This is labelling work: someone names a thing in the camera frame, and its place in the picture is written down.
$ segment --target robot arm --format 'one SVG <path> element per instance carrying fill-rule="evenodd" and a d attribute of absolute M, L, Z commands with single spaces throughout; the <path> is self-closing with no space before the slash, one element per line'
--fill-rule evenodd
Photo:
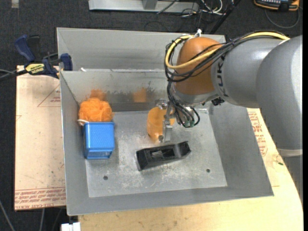
<path fill-rule="evenodd" d="M 290 161 L 290 173 L 302 189 L 302 36 L 289 39 L 263 32 L 226 44 L 189 36 L 176 44 L 180 41 L 184 44 L 177 65 L 169 63 L 172 47 L 165 60 L 169 105 L 178 122 L 188 128 L 196 125 L 194 107 L 214 100 L 260 108 L 278 151 L 286 163 Z"/>

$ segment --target black cable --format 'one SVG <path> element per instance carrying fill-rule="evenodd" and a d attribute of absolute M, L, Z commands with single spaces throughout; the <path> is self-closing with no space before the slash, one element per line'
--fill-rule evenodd
<path fill-rule="evenodd" d="M 277 27 L 284 28 L 284 29 L 289 29 L 289 28 L 295 27 L 297 25 L 297 23 L 299 22 L 299 18 L 300 18 L 300 12 L 299 12 L 299 9 L 297 9 L 297 19 L 296 19 L 296 22 L 293 25 L 291 25 L 291 26 L 281 26 L 281 25 L 278 25 L 277 23 L 273 22 L 270 19 L 269 14 L 268 14 L 266 9 L 264 9 L 264 13 L 265 13 L 266 18 L 269 20 L 269 22 L 271 22 L 273 25 L 275 25 Z"/>
<path fill-rule="evenodd" d="M 227 17 L 230 15 L 230 13 L 233 11 L 233 9 L 241 2 L 241 0 L 234 0 L 232 4 L 230 4 L 226 12 L 222 17 L 220 17 L 220 20 L 216 23 L 216 25 L 212 28 L 209 34 L 215 34 L 218 28 L 221 26 L 221 24 L 227 19 Z"/>
<path fill-rule="evenodd" d="M 210 56 L 208 56 L 206 59 L 204 59 L 203 61 L 201 61 L 195 68 L 191 69 L 190 71 L 187 71 L 185 73 L 181 73 L 178 74 L 176 72 L 171 72 L 168 67 L 165 65 L 165 71 L 166 71 L 166 77 L 168 79 L 168 81 L 172 81 L 172 82 L 180 82 L 180 81 L 184 81 L 186 79 L 188 79 L 189 77 L 192 76 L 192 74 L 197 71 L 198 69 L 202 68 L 205 64 L 209 63 L 210 61 L 213 61 L 215 59 L 218 59 L 219 57 L 221 57 L 222 55 L 226 54 L 227 52 L 229 52 L 232 48 L 234 48 L 235 46 L 244 43 L 248 40 L 252 40 L 252 39 L 260 39 L 260 38 L 272 38 L 272 36 L 254 36 L 254 37 L 249 37 L 249 38 L 245 38 L 251 34 L 253 34 L 255 32 L 252 33 L 248 33 L 246 35 L 243 35 L 239 38 L 233 39 L 230 42 L 226 43 L 225 45 L 223 45 L 222 47 L 220 47 L 219 49 L 217 49 L 214 53 L 212 53 Z M 182 79 L 176 79 L 174 80 L 173 78 L 171 79 L 170 76 L 177 76 L 177 77 L 183 77 Z"/>
<path fill-rule="evenodd" d="M 161 11 L 157 12 L 157 14 L 160 14 L 164 11 L 166 11 L 167 9 L 169 9 L 177 0 L 173 0 L 167 7 L 165 7 L 164 9 L 162 9 Z"/>

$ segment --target wooden table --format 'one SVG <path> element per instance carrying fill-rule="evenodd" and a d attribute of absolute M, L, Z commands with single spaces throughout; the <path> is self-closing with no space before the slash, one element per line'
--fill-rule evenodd
<path fill-rule="evenodd" d="M 65 205 L 59 97 L 56 79 L 17 79 L 15 210 Z M 84 215 L 78 217 L 82 231 L 303 230 L 302 205 L 292 178 L 259 110 L 248 112 L 274 197 Z"/>

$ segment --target metal plate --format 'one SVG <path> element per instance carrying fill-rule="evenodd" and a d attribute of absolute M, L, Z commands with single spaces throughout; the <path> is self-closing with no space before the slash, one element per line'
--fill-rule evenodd
<path fill-rule="evenodd" d="M 198 112 L 201 121 L 196 127 L 175 124 L 172 132 L 171 143 L 188 141 L 192 152 L 182 160 L 143 171 L 137 169 L 135 152 L 164 144 L 149 138 L 148 112 L 116 112 L 116 148 L 111 158 L 85 161 L 89 197 L 227 186 L 209 116 L 204 110 Z"/>

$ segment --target orange object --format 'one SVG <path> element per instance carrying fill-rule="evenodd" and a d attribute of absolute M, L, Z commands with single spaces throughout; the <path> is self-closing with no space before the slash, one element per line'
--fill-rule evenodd
<path fill-rule="evenodd" d="M 155 107 L 149 111 L 147 119 L 147 132 L 152 140 L 158 140 L 160 135 L 163 135 L 163 121 L 167 110 L 162 110 Z M 173 125 L 175 119 L 170 119 L 170 124 Z"/>
<path fill-rule="evenodd" d="M 89 98 L 80 104 L 79 119 L 89 122 L 110 122 L 114 114 L 107 101 Z"/>
<path fill-rule="evenodd" d="M 133 93 L 133 99 L 136 103 L 146 102 L 146 88 L 142 87 L 139 91 Z"/>
<path fill-rule="evenodd" d="M 217 42 L 216 40 L 213 40 L 211 38 L 205 38 L 205 37 L 192 38 L 186 41 L 179 52 L 177 65 L 188 62 L 195 55 L 199 54 L 204 49 L 212 45 L 215 45 L 215 46 L 205 51 L 203 54 L 221 47 L 221 44 Z M 179 74 L 183 74 L 187 71 L 192 70 L 198 64 L 199 62 L 190 64 L 187 67 L 177 69 L 177 72 Z M 211 78 L 211 66 L 210 66 L 211 64 L 212 62 L 205 64 L 201 69 L 197 70 L 193 74 L 194 76 L 188 78 L 187 80 L 176 82 L 175 83 L 176 89 L 179 90 L 181 93 L 188 94 L 188 95 L 199 95 L 199 94 L 205 94 L 205 93 L 214 91 L 215 89 L 214 89 L 212 78 Z"/>
<path fill-rule="evenodd" d="M 106 93 L 99 89 L 92 89 L 90 98 L 98 98 L 99 100 L 106 100 Z"/>

